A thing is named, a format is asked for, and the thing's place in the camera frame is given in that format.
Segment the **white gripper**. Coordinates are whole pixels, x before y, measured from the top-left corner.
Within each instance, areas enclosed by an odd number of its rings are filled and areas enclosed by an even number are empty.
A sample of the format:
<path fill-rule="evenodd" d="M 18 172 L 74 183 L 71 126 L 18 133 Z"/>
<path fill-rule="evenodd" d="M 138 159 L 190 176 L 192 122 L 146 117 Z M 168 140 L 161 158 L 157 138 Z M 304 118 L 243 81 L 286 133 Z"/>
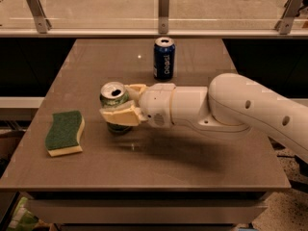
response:
<path fill-rule="evenodd" d="M 116 107 L 101 108 L 100 114 L 106 122 L 139 126 L 142 122 L 155 128 L 171 126 L 170 102 L 176 86 L 158 83 L 151 87 L 146 84 L 125 85 L 131 100 Z"/>

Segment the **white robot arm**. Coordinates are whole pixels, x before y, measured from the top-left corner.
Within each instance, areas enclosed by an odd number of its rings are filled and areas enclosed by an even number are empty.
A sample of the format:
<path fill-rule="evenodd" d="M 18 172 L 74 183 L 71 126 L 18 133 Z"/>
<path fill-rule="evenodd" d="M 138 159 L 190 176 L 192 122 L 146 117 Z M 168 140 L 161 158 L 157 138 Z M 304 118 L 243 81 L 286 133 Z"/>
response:
<path fill-rule="evenodd" d="M 308 107 L 239 74 L 220 74 L 207 87 L 110 82 L 101 88 L 100 101 L 108 124 L 187 126 L 225 140 L 257 128 L 308 162 Z"/>

